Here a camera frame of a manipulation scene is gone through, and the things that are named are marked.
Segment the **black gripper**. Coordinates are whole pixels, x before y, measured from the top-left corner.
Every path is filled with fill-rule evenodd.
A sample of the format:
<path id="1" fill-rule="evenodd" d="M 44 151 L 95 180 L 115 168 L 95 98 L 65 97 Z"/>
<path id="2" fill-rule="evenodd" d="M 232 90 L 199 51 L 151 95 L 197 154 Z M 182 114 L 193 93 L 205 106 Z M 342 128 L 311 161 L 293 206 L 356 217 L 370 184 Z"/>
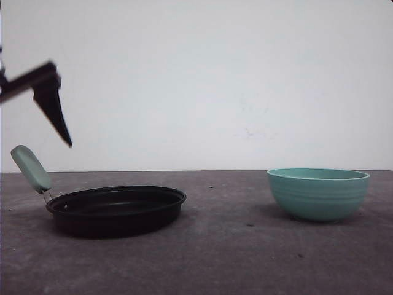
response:
<path id="1" fill-rule="evenodd" d="M 63 117 L 59 89 L 61 78 L 57 66 L 48 61 L 14 79 L 6 78 L 6 68 L 1 56 L 1 103 L 28 89 L 34 90 L 33 100 L 41 108 L 62 140 L 72 147 L 72 140 Z"/>

